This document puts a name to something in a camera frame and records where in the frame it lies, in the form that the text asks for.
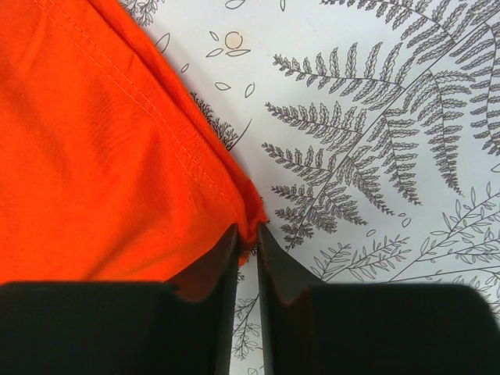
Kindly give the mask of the orange t shirt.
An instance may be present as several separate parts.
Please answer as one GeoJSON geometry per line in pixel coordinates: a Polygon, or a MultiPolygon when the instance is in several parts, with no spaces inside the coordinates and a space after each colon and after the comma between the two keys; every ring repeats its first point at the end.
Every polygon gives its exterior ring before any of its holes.
{"type": "Polygon", "coordinates": [[[252,181],[114,1],[1,4],[1,280],[165,281],[236,225],[252,181]]]}

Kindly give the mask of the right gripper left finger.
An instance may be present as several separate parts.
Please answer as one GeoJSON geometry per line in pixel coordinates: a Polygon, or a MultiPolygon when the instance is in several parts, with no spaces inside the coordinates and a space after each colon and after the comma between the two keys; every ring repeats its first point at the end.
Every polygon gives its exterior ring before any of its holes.
{"type": "Polygon", "coordinates": [[[165,282],[1,287],[4,374],[227,374],[238,230],[165,282]]]}

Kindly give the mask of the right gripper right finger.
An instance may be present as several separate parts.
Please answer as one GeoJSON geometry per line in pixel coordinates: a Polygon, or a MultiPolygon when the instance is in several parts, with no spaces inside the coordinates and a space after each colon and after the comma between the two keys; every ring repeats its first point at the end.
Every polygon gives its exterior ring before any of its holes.
{"type": "Polygon", "coordinates": [[[328,284],[258,228],[268,374],[496,374],[488,304],[455,284],[328,284]]]}

